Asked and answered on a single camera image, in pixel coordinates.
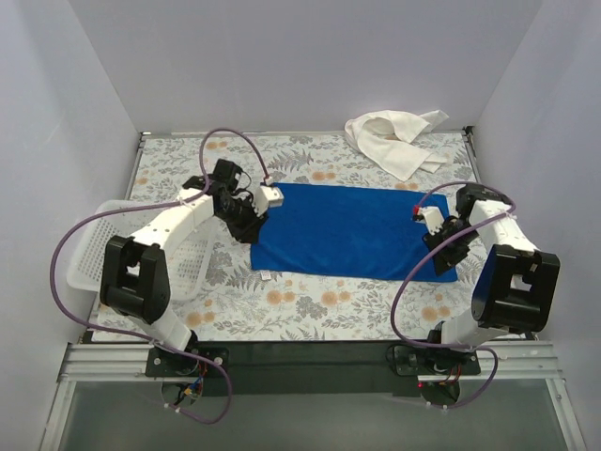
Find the blue microfiber towel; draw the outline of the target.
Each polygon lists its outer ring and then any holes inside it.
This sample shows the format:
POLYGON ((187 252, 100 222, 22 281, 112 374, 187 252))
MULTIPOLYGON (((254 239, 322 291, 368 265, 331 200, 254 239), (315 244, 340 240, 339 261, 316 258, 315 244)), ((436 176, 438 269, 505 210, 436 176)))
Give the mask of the blue microfiber towel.
POLYGON ((419 192, 282 183, 251 247, 255 271, 401 281, 426 256, 419 192))

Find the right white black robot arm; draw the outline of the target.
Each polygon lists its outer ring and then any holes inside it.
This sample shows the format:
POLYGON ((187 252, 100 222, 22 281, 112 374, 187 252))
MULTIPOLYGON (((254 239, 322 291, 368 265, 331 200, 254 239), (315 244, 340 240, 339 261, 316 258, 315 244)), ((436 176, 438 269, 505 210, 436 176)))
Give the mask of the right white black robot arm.
POLYGON ((425 224, 423 242, 434 251, 435 274, 443 275, 468 256, 480 239, 487 257, 471 295, 470 308, 440 322, 427 341, 466 352, 507 334, 539 333, 547 326, 561 263, 538 249, 519 227, 513 201, 478 183, 456 192, 455 215, 421 199, 413 220, 425 224))

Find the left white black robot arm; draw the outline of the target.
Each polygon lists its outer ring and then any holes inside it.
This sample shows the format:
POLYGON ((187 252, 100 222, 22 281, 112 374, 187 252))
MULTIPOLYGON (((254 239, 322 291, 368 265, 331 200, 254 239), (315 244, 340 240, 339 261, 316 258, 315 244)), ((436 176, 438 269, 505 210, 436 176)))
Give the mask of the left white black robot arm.
POLYGON ((218 218, 239 243, 255 244, 268 220, 268 210, 283 204, 273 184, 261 184, 241 198, 242 169, 220 159, 212 173, 191 177, 179 200, 128 237, 113 236, 105 246, 100 302, 132 320, 149 338, 184 351, 193 331, 177 317, 172 305, 167 260, 203 223, 218 218))

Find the white perforated plastic basket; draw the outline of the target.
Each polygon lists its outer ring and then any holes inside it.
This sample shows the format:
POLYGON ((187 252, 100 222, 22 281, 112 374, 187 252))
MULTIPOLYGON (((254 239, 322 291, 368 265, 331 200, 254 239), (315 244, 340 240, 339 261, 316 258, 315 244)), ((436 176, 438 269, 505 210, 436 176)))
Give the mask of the white perforated plastic basket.
MULTIPOLYGON (((83 228, 67 271, 70 287, 94 292, 100 290, 107 241, 115 235, 131 235, 161 213, 159 210, 125 211, 140 205, 130 200, 109 200, 98 207, 97 212, 118 210, 119 213, 99 218, 83 228)), ((172 301, 191 301, 199 293, 208 270, 217 225, 215 217, 205 221, 177 249, 165 252, 172 301)))

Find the floral patterned table mat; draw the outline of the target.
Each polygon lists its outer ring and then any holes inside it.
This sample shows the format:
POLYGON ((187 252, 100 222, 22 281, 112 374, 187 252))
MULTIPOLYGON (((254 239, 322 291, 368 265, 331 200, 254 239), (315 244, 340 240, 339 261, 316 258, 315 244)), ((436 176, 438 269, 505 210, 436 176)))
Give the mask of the floral patterned table mat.
MULTIPOLYGON (((400 181, 354 151, 339 133, 253 136, 148 137, 142 145, 131 199, 154 204, 172 199, 182 183, 220 158, 245 169, 253 181, 277 181, 426 192, 439 187, 448 199, 460 180, 474 180, 470 151, 461 132, 436 132, 416 146, 445 157, 435 173, 416 172, 400 181)), ((474 241, 453 283, 398 282, 256 272, 250 249, 218 225, 206 277, 197 297, 177 303, 177 315, 203 340, 391 339, 397 333, 423 338, 439 322, 470 307, 485 263, 474 241)))

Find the white crumpled towel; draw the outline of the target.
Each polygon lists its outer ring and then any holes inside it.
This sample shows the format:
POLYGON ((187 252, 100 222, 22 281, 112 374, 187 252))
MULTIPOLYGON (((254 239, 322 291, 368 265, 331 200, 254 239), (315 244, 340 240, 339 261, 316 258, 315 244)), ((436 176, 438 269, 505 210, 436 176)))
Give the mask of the white crumpled towel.
POLYGON ((418 170, 435 173, 449 161, 416 147, 413 142, 445 122, 441 110, 415 115, 381 110, 350 119, 344 127, 347 143, 400 181, 418 170))

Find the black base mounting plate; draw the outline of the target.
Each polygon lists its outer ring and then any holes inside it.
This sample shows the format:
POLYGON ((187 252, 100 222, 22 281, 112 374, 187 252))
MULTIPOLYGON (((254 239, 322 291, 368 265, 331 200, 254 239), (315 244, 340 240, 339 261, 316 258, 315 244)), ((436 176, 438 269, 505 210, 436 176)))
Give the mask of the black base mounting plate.
POLYGON ((191 346, 187 357, 153 348, 150 378, 203 377, 207 397, 237 395, 392 394, 417 397, 421 376, 480 373, 477 357, 453 350, 413 348, 398 340, 222 341, 191 346))

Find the aluminium frame rail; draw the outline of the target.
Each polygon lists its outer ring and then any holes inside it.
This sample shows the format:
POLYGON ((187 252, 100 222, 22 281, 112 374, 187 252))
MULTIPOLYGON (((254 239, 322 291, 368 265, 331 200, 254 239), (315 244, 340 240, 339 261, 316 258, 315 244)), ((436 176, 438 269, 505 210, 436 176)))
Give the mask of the aluminium frame rail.
POLYGON ((55 450, 79 381, 167 381, 203 377, 208 396, 225 396, 223 377, 237 395, 394 393, 416 399, 419 381, 453 383, 545 380, 566 444, 582 450, 585 442, 564 388, 551 343, 493 340, 462 350, 433 348, 419 341, 212 341, 196 344, 185 355, 153 344, 76 344, 67 348, 59 371, 41 449, 55 450))

